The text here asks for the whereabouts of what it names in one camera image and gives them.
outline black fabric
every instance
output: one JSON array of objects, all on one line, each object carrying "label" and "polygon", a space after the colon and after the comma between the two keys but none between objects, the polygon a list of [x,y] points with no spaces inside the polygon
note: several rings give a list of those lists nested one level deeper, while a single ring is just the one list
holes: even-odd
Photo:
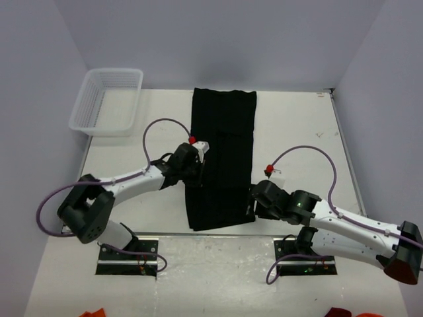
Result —
[{"label": "black fabric", "polygon": [[209,230],[255,220],[247,213],[257,94],[194,90],[191,134],[207,141],[201,188],[185,188],[190,228]]}]

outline gray wall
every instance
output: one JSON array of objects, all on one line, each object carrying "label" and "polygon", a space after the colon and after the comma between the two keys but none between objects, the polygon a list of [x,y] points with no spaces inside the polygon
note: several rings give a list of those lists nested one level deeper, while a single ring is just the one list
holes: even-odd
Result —
[{"label": "gray wall", "polygon": [[[336,88],[335,102],[371,217],[423,226],[423,1],[389,0]],[[422,315],[423,283],[401,287]]]},{"label": "gray wall", "polygon": [[0,316],[22,316],[46,243],[36,207],[81,164],[67,121],[86,68],[52,0],[0,2]]},{"label": "gray wall", "polygon": [[335,87],[383,0],[56,0],[88,68],[146,88]]}]

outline folded black cloth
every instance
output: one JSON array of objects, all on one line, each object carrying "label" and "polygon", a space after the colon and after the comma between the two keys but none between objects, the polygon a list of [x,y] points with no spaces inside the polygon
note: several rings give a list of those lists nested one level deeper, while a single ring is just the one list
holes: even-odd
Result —
[{"label": "folded black cloth", "polygon": [[185,188],[190,228],[209,230],[255,220],[247,211],[256,92],[194,90],[191,134],[207,141],[201,188]]}]

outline tabletop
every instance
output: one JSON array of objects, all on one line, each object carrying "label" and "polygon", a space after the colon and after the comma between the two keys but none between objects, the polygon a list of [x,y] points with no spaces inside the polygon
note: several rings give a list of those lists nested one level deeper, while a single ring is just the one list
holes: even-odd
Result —
[{"label": "tabletop", "polygon": [[[83,172],[105,177],[143,166],[145,126],[161,117],[189,126],[191,98],[191,90],[143,90],[134,134],[93,138]],[[101,116],[112,120],[107,113]],[[159,123],[147,136],[147,146],[155,158],[185,140],[178,126]],[[318,146],[333,158],[339,173],[334,202],[360,213],[330,96],[258,92],[253,182],[263,179],[262,170],[278,154],[298,144]],[[302,188],[326,197],[332,171],[319,153],[291,153],[277,168],[287,191]],[[297,233],[298,226],[260,219],[203,232],[210,236],[174,235],[193,234],[186,220],[183,190],[179,184],[141,195],[112,212],[115,221],[150,238],[151,232],[161,232],[158,251],[169,266],[156,279],[95,275],[99,249],[95,243],[49,237],[25,316],[76,317],[103,307],[108,317],[323,317],[333,306],[350,310],[353,316],[364,312],[406,316],[396,281],[380,269],[344,258],[335,258],[338,275],[281,277],[273,285],[265,284],[275,257],[272,236]]]},{"label": "tabletop", "polygon": [[[98,178],[111,177],[145,166],[141,136],[147,124],[158,118],[173,118],[189,128],[192,95],[193,90],[142,90],[133,135],[93,137],[83,173]],[[100,112],[98,121],[106,125],[114,118],[115,113],[106,108]],[[151,158],[157,159],[186,141],[186,133],[179,125],[160,122],[149,130],[147,148]],[[332,157],[338,171],[333,201],[343,209],[360,213],[330,94],[257,92],[252,183],[265,179],[264,168],[284,150],[296,145],[314,145]],[[280,174],[274,177],[279,178],[288,192],[301,189],[327,197],[333,175],[322,154],[309,149],[296,150],[284,157],[276,168]],[[188,226],[182,182],[119,204],[113,208],[111,218],[136,232],[194,233]],[[253,223],[202,233],[283,235],[296,234],[299,229],[280,221],[257,219]]]}]

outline purple cable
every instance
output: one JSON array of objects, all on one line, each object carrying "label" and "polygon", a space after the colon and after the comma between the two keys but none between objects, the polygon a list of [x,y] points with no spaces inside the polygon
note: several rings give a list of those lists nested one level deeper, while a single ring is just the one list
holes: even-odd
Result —
[{"label": "purple cable", "polygon": [[[145,154],[145,157],[146,157],[146,159],[147,159],[147,166],[146,166],[146,168],[145,168],[145,170],[142,170],[142,171],[140,171],[140,172],[138,172],[138,173],[135,173],[135,174],[132,174],[132,175],[129,175],[129,176],[125,176],[125,177],[122,177],[122,178],[119,178],[119,179],[117,179],[116,181],[115,181],[115,184],[118,184],[118,183],[121,183],[121,182],[125,182],[125,181],[127,181],[127,180],[131,180],[132,178],[135,178],[135,177],[138,177],[138,176],[141,176],[141,175],[143,175],[143,174],[145,174],[149,169],[150,169],[150,167],[151,167],[151,159],[150,159],[150,156],[148,155],[148,152],[147,152],[147,146],[146,146],[146,144],[145,144],[145,138],[146,138],[146,136],[147,136],[147,132],[148,132],[148,130],[150,129],[150,127],[152,126],[152,125],[154,125],[155,123],[157,123],[157,122],[161,122],[161,121],[170,121],[170,122],[174,122],[174,123],[176,123],[176,124],[178,124],[178,125],[180,125],[184,130],[185,130],[185,132],[188,134],[188,136],[190,137],[190,132],[189,132],[189,130],[186,128],[186,126],[185,125],[183,125],[182,123],[180,123],[179,121],[177,121],[177,120],[175,120],[175,119],[170,119],[170,118],[161,118],[161,119],[157,119],[157,120],[154,120],[154,121],[152,121],[146,128],[145,128],[145,130],[144,130],[144,133],[143,133],[143,139],[142,139],[142,144],[143,144],[143,151],[144,151],[144,154]],[[67,188],[72,188],[72,187],[75,187],[75,186],[107,186],[107,185],[112,185],[113,184],[113,182],[112,181],[110,181],[110,182],[75,182],[75,183],[72,183],[72,184],[69,184],[69,185],[66,185],[66,186],[62,186],[62,187],[60,187],[60,188],[58,188],[58,189],[56,189],[56,190],[54,190],[54,191],[52,191],[50,194],[48,194],[41,202],[40,202],[40,204],[38,205],[38,208],[37,208],[37,211],[36,211],[36,222],[37,222],[37,225],[38,225],[38,228],[42,231],[42,232],[44,232],[44,233],[46,233],[46,234],[48,234],[49,236],[56,236],[56,237],[59,237],[59,238],[64,238],[64,237],[68,237],[68,236],[75,236],[74,234],[72,234],[72,233],[57,233],[57,232],[53,232],[53,231],[50,231],[50,230],[48,230],[43,224],[42,224],[42,222],[41,222],[41,211],[42,211],[42,208],[44,207],[44,205],[47,203],[47,201],[49,201],[53,196],[55,196],[56,194],[58,194],[58,193],[60,193],[60,192],[62,192],[63,190],[66,190]],[[118,252],[121,252],[121,253],[124,253],[124,252],[127,252],[127,251],[123,251],[123,250],[120,250],[120,249],[117,249],[117,248],[115,248],[115,247],[111,247],[111,248],[113,248],[113,250],[117,250]],[[140,256],[142,256],[142,255],[146,255],[146,254],[144,254],[144,252],[133,252],[133,253],[136,253],[136,254],[134,254],[134,255],[140,255]],[[160,256],[160,255],[158,255],[157,254],[157,257],[158,258],[161,258],[163,261],[165,261],[165,266],[160,270],[160,271],[163,271],[165,268],[166,268],[166,266],[167,266],[167,262],[166,262],[166,259],[164,259],[164,257],[162,257],[162,256]]]},{"label": "purple cable", "polygon": [[[281,155],[279,155],[276,158],[276,160],[272,163],[272,166],[274,166],[282,157],[284,157],[285,155],[287,155],[289,152],[292,152],[292,151],[297,150],[297,149],[312,149],[312,150],[318,151],[318,152],[322,153],[327,158],[327,160],[329,161],[330,165],[332,166],[332,170],[333,170],[333,181],[332,181],[332,185],[330,185],[329,192],[328,192],[328,204],[329,204],[330,209],[335,213],[335,215],[339,215],[339,212],[336,210],[336,207],[334,206],[334,204],[332,202],[332,193],[333,193],[333,191],[335,189],[336,181],[338,179],[338,173],[336,171],[336,167],[335,167],[334,161],[322,149],[320,149],[318,147],[314,147],[312,145],[298,145],[296,147],[292,147],[292,148],[286,150],[285,152],[283,152]],[[378,232],[378,233],[385,234],[385,231],[382,230],[382,229],[373,228],[372,226],[365,225],[365,224],[363,224],[363,223],[361,223],[359,221],[353,220],[353,219],[351,219],[351,218],[349,218],[349,217],[347,217],[345,215],[342,218],[345,219],[346,221],[348,221],[349,223],[352,223],[353,225],[356,225],[356,226],[365,228],[365,229],[370,230],[370,231],[373,231],[373,232]],[[412,244],[413,246],[417,246],[420,249],[423,249],[423,244],[420,244],[420,243],[418,243],[416,241],[413,241],[410,238],[407,238],[405,236],[401,236],[400,234],[396,234],[396,233],[390,233],[389,235],[390,236],[394,236],[395,238],[398,238],[398,239],[400,239],[402,241],[408,242],[408,243]],[[296,257],[296,258],[305,258],[305,256],[302,255],[302,254],[289,254],[288,256],[290,256],[290,258],[293,258],[293,257]],[[281,257],[280,259],[276,260],[276,262],[272,265],[272,267],[270,268],[270,270],[268,272],[268,275],[266,277],[267,284],[269,284],[269,285],[270,284],[273,284],[275,282],[275,280],[277,280],[278,275],[272,280],[271,283],[268,283],[268,278],[269,278],[270,273],[272,272],[272,270],[275,268],[275,266],[280,261],[282,261],[283,259],[288,258],[288,256]]]},{"label": "purple cable", "polygon": [[113,251],[116,251],[116,252],[119,252],[119,253],[122,253],[122,254],[127,254],[129,256],[157,256],[158,258],[162,259],[163,262],[165,263],[161,269],[157,268],[157,272],[162,272],[167,267],[167,260],[165,259],[165,257],[161,256],[160,254],[156,254],[156,253],[153,253],[153,252],[132,252],[132,251],[125,251],[125,250],[116,248],[114,246],[111,246],[111,245],[109,245],[107,243],[101,244],[101,246],[105,246],[106,248],[109,248],[109,249],[111,249]]}]

